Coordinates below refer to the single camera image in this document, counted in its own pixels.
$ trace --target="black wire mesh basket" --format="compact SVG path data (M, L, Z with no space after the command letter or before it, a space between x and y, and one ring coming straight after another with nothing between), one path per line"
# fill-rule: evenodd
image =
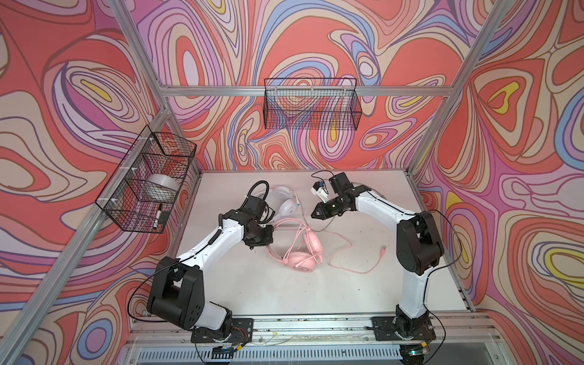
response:
M361 104L357 79L266 78L263 120L266 129L357 130Z
M121 183L105 204L96 203L123 231L164 232L196 148L178 135L150 131Z

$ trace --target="pink headphones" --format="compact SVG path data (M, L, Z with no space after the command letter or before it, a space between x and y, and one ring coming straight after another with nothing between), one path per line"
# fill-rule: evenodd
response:
M282 263L284 266L287 266L294 271L303 273L312 272L314 271L319 261L322 263L321 243L318 240L316 233L310 229L310 227L305 222L295 218L285 218L279 220L274 224L274 230L276 230L282 223L290 221L298 223L299 226L298 230L296 231L296 237L294 237L294 242L288 251L286 251L284 257L275 254L270 246L266 246L267 252L274 260ZM292 251L294 249L294 245L296 244L296 240L302 231L304 231L304 244L306 245L308 252L299 251L300 247L298 247L296 251Z

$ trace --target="psychedelic wall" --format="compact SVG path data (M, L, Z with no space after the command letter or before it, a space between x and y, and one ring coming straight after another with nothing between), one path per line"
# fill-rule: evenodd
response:
M0 2L0 336L157 110L103 1ZM20 365L113 361L185 190L163 235L104 223Z
M584 364L583 59L581 1L517 1L415 171L519 364Z
M354 76L451 85L488 1L131 2L164 85L263 85ZM203 169L404 168L441 98L364 96L355 131L266 131L263 98L170 98Z

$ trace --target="white table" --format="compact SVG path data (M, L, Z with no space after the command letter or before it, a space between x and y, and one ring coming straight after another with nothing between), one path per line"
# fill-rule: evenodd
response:
M310 193L316 181L311 172L207 172L178 249L188 251L217 226L219 213L238 208L249 188L258 180L270 187L284 185L292 189L304 207L308 222L321 229L328 221L310 218L319 199ZM319 174L327 180L327 173ZM348 171L353 182L363 183L386 199L406 209L420 211L418 202L403 171ZM300 218L298 211L295 217ZM205 299L226 306L234 315L262 314L338 314L393 312L402 292L403 268L395 256L395 237L375 219L360 212L345 212L336 217L328 230L338 232L353 242L333 261L334 265L366 271L375 264L382 245L387 252L379 266L369 274L354 274L327 265L329 258L346 242L336 235L317 233L324 248L324 263L312 273L294 272L268 256L263 247L250 249L241 242L213 267L204 272ZM272 247L285 252L296 231L276 231ZM466 306L448 269L430 277L428 307L431 311L461 311Z

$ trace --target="robotic arm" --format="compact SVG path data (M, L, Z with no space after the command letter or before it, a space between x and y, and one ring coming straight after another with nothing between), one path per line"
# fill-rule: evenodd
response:
M444 255L444 246L432 215L398 207L368 186L354 186L344 172L334 175L329 181L338 196L328 200L324 182L315 183L312 192L322 202L314 208L311 217L326 220L341 216L345 211L360 211L388 227L396 235L396 255L404 268L402 298L394 319L395 334L401 339L412 339L424 326L432 328L428 310L423 304L425 287L428 275Z
M252 196L260 184L266 185L266 193L262 198ZM269 209L265 202L268 190L267 182L258 181L241 207L219 214L218 227L201 242L176 259L160 260L148 296L148 312L185 330L195 326L211 330L211 336L219 340L229 336L231 311L205 302L203 272L241 241L250 249L273 242L273 226L265 224L273 214L261 219Z

